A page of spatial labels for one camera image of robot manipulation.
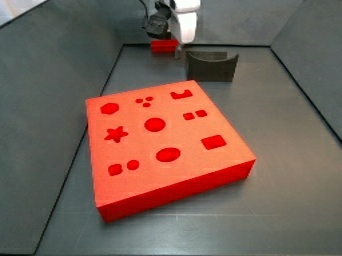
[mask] red block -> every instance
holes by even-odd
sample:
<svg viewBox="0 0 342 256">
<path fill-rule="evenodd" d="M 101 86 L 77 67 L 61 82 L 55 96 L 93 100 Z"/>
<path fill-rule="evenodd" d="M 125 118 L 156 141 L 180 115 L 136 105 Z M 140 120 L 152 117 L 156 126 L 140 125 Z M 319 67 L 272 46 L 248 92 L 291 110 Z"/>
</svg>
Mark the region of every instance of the red block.
<svg viewBox="0 0 342 256">
<path fill-rule="evenodd" d="M 173 52 L 179 42 L 173 39 L 151 41 L 151 52 Z"/>
<path fill-rule="evenodd" d="M 195 81 L 88 99 L 87 113 L 105 222 L 247 178 L 255 156 Z"/>
</svg>

